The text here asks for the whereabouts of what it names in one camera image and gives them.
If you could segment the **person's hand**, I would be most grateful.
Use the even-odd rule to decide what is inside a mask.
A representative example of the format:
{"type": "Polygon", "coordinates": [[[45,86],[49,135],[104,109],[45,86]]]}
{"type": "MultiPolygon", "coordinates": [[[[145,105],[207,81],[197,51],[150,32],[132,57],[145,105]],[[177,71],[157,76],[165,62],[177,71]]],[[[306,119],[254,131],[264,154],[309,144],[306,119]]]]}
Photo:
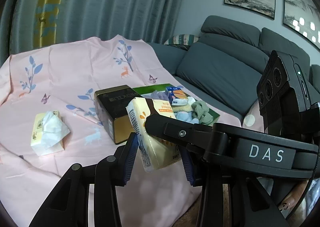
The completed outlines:
{"type": "Polygon", "coordinates": [[[278,206],[279,211],[284,217],[287,217],[293,208],[297,205],[300,200],[307,184],[308,180],[303,181],[299,185],[295,186],[293,190],[284,198],[281,204],[278,206]]]}

